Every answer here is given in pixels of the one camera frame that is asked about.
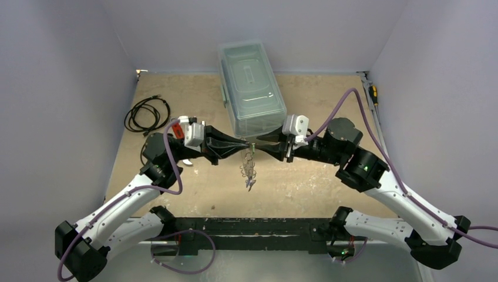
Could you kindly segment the metal key organizer plate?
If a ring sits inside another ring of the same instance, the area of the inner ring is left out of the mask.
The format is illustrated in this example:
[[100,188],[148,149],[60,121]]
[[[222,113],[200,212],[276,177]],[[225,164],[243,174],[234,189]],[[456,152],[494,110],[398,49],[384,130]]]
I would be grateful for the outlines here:
[[255,162],[253,158],[253,151],[251,149],[246,149],[241,151],[241,174],[245,179],[245,188],[250,192],[256,183]]

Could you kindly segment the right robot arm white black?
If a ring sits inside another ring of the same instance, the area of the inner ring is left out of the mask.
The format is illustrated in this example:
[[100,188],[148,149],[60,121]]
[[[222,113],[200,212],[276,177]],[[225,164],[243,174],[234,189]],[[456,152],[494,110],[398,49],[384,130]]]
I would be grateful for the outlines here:
[[362,132],[346,118],[332,119],[321,137],[304,135],[308,119],[291,115],[283,126],[260,136],[257,149],[280,161],[295,157],[338,167],[336,177],[395,213],[384,219],[339,207],[328,227],[317,233],[333,240],[363,237],[398,246],[426,267],[441,270],[455,263],[462,251],[459,239],[470,220],[435,208],[408,187],[401,186],[393,170],[374,153],[360,147]]

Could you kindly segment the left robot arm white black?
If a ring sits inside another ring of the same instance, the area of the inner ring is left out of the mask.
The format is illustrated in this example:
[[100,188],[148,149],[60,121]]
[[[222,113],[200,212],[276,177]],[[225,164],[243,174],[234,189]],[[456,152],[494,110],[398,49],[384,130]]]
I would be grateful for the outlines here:
[[249,147],[245,140],[189,120],[172,120],[162,133],[150,135],[143,151],[146,162],[129,184],[91,214],[55,229],[58,280],[66,280],[64,270],[77,281],[93,280],[110,259],[144,240],[173,238],[182,243],[203,236],[193,227],[179,229],[176,218],[162,206],[136,220],[130,217],[163,194],[182,194],[179,161],[201,157],[217,165]]

